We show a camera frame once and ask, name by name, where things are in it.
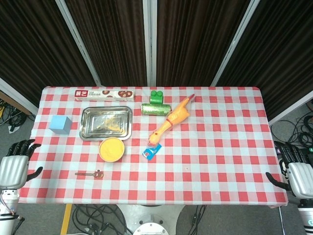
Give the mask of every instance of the green toy block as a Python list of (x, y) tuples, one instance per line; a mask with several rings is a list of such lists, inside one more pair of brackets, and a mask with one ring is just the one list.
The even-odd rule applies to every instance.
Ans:
[(150, 103), (151, 104), (163, 104), (163, 92), (151, 91)]

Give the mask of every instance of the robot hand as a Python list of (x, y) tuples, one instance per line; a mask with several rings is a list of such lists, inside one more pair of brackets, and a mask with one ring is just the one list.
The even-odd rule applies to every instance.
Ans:
[(300, 199), (300, 212), (304, 229), (308, 235), (313, 234), (313, 168), (309, 156), (289, 143), (274, 142), (279, 147), (282, 159), (279, 162), (285, 182), (278, 182), (266, 172), (268, 180), (277, 187), (292, 191)]
[(39, 167), (34, 173), (27, 175), (28, 161), (33, 155), (35, 149), (41, 144), (33, 144), (35, 140), (24, 140), (14, 143), (0, 164), (0, 188), (2, 189), (20, 189), (26, 181), (36, 178), (41, 171)]

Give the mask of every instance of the blue cube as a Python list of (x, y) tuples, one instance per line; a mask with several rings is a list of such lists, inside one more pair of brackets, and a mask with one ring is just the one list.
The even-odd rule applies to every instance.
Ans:
[(63, 115), (54, 115), (50, 122), (49, 129), (55, 134), (65, 134), (68, 135), (72, 121)]

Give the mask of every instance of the robotic hand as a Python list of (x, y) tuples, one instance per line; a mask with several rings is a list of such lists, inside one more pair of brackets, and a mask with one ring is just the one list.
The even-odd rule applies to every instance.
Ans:
[(274, 142), (279, 148), (282, 159), (279, 162), (284, 183), (278, 182), (266, 172), (268, 180), (277, 187), (291, 191), (300, 199), (300, 212), (307, 235), (313, 234), (313, 167), (308, 155), (289, 143)]
[(28, 162), (33, 155), (35, 149), (41, 144), (33, 144), (35, 140), (24, 140), (18, 143), (14, 143), (8, 154), (3, 157), (0, 164), (0, 188), (2, 192), (0, 194), (0, 234), (11, 235), (14, 220), (19, 219), (20, 222), (15, 228), (14, 234), (17, 228), (25, 220), (16, 214), (17, 205), (19, 202), (18, 189), (22, 188), (25, 183), (31, 179), (40, 175), (43, 170), (39, 167), (34, 173), (27, 174)]

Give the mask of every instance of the blue tag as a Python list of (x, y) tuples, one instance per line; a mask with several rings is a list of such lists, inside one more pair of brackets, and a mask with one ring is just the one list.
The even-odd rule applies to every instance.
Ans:
[(142, 155), (146, 159), (151, 160), (155, 156), (155, 154), (157, 154), (161, 147), (161, 144), (157, 144), (155, 148), (147, 148), (145, 151), (143, 151)]

